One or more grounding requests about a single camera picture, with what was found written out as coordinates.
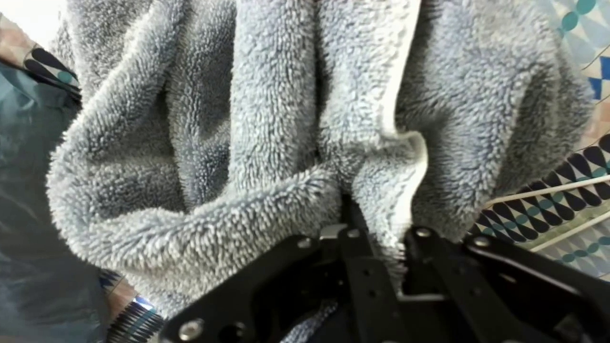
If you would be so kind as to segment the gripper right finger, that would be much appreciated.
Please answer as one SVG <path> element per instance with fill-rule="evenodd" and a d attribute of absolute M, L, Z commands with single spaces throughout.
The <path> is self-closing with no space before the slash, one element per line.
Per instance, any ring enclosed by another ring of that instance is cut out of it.
<path fill-rule="evenodd" d="M 610 283 L 486 235 L 406 235 L 413 343 L 610 343 Z"/>

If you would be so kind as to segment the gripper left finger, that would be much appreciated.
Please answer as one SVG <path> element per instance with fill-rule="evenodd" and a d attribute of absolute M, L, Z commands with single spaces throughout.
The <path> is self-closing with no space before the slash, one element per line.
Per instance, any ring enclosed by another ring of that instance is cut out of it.
<path fill-rule="evenodd" d="M 355 343 L 406 339 L 386 266 L 375 256 L 359 206 L 344 197 L 339 224 L 319 238 L 283 239 L 169 319 L 162 343 L 280 343 L 336 302 L 352 319 Z"/>

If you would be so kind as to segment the blue terry towel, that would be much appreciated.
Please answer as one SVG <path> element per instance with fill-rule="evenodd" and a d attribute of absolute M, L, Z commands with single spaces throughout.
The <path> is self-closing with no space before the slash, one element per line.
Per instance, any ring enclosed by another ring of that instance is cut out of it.
<path fill-rule="evenodd" d="M 534 0 L 66 0 L 55 47 L 83 108 L 53 222 L 165 317 L 342 194 L 398 272 L 408 228 L 461 239 L 593 112 Z"/>

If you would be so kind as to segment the patterned tablecloth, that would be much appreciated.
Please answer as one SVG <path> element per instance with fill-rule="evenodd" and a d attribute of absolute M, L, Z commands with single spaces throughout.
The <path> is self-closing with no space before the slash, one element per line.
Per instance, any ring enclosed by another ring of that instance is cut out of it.
<path fill-rule="evenodd" d="M 64 5 L 59 12 L 57 35 L 61 30 L 62 13 L 66 5 L 66 0 L 63 0 L 63 2 Z M 538 8 L 547 16 L 544 9 L 541 9 L 540 6 L 538 6 Z M 551 21 L 549 21 L 548 16 L 547 20 L 551 27 L 558 33 L 558 30 L 554 28 Z M 69 60 L 65 57 L 61 57 L 56 50 L 57 35 L 55 36 L 54 45 L 46 50 L 32 41 L 16 24 L 11 22 L 0 12 L 0 63 L 26 72 L 31 78 L 34 78 L 39 82 L 68 92 L 72 99 L 79 104 L 79 110 L 76 112 L 74 119 L 72 119 L 71 125 L 83 108 L 81 85 Z M 560 35 L 559 38 L 565 52 L 570 56 L 573 65 L 577 67 L 572 60 L 571 55 L 566 51 Z M 592 90 L 592 101 L 594 96 L 595 92 Z M 54 226 L 55 223 L 52 219 L 50 200 L 48 197 L 48 176 L 52 163 L 52 155 L 64 142 L 65 132 L 67 132 L 70 125 L 63 131 L 58 145 L 55 146 L 55 149 L 50 153 L 50 163 L 46 175 L 46 195 L 48 198 L 51 220 Z M 540 185 L 546 180 L 549 180 L 551 185 L 559 184 L 565 179 L 576 182 L 581 181 L 582 176 L 585 175 L 585 171 L 580 170 L 578 174 L 574 174 L 573 169 L 564 164 L 567 157 L 548 174 L 526 184 L 520 189 L 525 188 L 527 185 L 532 185 L 535 189 L 539 189 Z M 501 199 L 506 195 L 493 198 L 492 200 Z M 572 219 L 575 211 L 585 209 L 587 206 L 595 206 L 608 198 L 610 198 L 610 185 L 608 184 L 594 185 L 590 190 L 584 189 L 576 191 L 575 193 L 569 191 L 555 191 L 549 195 L 534 195 L 528 197 L 526 200 L 515 199 L 501 201 L 494 205 L 494 209 L 496 209 L 497 212 L 493 213 L 490 217 L 486 217 L 484 215 L 487 210 L 486 206 L 492 201 L 489 200 L 484 204 L 484 207 L 479 213 L 479 217 L 477 217 L 470 229 L 481 225 L 485 232 L 489 232 L 502 239 L 508 239 L 510 242 L 523 241 L 523 239 L 526 238 L 536 239 L 536 236 L 539 233 L 545 232 L 553 225 L 560 224 L 562 220 Z M 63 238 L 59 230 L 58 233 L 70 249 L 67 241 Z M 124 274 L 93 265 L 93 263 L 87 262 L 85 259 L 77 256 L 71 249 L 70 251 L 83 262 L 88 263 L 99 270 L 100 285 L 104 291 L 105 300 L 109 309 L 109 321 L 105 343 L 162 343 L 159 330 L 165 319 L 168 319 L 172 315 L 168 317 L 163 316 L 157 306 L 155 306 L 155 304 L 153 304 L 141 291 L 137 290 Z M 384 256 L 382 254 L 381 256 L 388 266 Z M 390 271 L 394 277 L 397 277 L 398 272 L 400 272 Z"/>

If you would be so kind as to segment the teal plastic sheet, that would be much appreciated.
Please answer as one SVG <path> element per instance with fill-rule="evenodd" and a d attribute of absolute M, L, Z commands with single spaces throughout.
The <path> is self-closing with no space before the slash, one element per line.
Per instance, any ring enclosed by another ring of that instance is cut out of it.
<path fill-rule="evenodd" d="M 99 270 L 59 236 L 46 195 L 50 153 L 79 104 L 0 63 L 0 341 L 105 343 Z"/>

